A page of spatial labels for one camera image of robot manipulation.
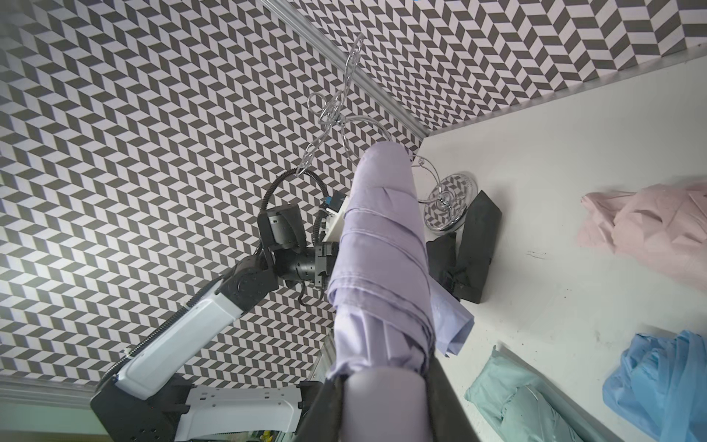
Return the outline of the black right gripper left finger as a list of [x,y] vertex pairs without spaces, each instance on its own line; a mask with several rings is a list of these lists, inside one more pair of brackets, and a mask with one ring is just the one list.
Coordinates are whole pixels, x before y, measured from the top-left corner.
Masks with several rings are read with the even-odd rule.
[[295,440],[303,442],[337,442],[340,440],[344,410],[345,378],[325,382],[305,381],[298,385],[302,395],[302,411]]

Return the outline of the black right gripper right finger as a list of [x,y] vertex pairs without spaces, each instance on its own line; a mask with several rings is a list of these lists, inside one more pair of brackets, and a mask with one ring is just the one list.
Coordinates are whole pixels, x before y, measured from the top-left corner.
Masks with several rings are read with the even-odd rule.
[[440,362],[433,355],[425,373],[425,387],[434,442],[479,442]]

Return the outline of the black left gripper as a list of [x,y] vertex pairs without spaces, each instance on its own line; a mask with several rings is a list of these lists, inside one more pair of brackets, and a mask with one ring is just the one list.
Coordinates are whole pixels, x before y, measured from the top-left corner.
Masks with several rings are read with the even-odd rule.
[[338,253],[338,242],[324,242],[313,248],[305,248],[303,252],[278,250],[274,253],[274,269],[287,287],[300,283],[327,287]]

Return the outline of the mint green umbrella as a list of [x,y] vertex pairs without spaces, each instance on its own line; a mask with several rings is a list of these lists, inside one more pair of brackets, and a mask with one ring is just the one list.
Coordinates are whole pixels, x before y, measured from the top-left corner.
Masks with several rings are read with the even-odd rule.
[[538,370],[495,346],[464,393],[504,441],[619,441]]

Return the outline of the purple umbrella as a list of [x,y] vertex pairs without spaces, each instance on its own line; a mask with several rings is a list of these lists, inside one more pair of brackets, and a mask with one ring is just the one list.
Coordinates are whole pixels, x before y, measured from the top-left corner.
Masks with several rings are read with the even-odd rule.
[[457,355],[471,313],[429,274],[408,151],[366,149],[353,178],[329,283],[336,361],[345,378],[342,441],[433,441],[425,373]]

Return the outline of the black umbrella sleeve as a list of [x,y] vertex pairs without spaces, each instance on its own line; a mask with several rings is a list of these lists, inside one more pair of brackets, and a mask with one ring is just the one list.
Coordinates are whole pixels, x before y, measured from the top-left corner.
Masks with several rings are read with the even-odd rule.
[[455,298],[473,304],[482,303],[502,215],[500,208],[484,191],[471,202],[458,246],[456,266],[450,272]]

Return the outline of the blue umbrella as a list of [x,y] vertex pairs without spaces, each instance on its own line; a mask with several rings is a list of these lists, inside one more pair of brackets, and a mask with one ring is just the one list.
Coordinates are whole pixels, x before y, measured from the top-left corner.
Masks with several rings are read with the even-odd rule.
[[605,405],[655,441],[706,440],[706,341],[638,333],[602,387]]

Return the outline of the pink umbrella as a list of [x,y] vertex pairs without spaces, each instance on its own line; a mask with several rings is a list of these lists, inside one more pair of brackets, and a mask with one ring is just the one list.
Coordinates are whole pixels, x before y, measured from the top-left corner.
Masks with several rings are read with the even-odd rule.
[[637,193],[588,193],[578,234],[584,247],[632,257],[673,280],[706,290],[706,184],[657,184]]

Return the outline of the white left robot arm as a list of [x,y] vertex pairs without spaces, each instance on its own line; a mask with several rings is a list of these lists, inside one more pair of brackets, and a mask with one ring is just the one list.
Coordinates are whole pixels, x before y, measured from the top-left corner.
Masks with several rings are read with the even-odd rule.
[[114,441],[195,441],[248,431],[297,434],[322,384],[244,390],[195,386],[179,370],[281,285],[327,287],[337,242],[307,243],[299,208],[261,211],[257,252],[202,287],[109,369],[90,408]]

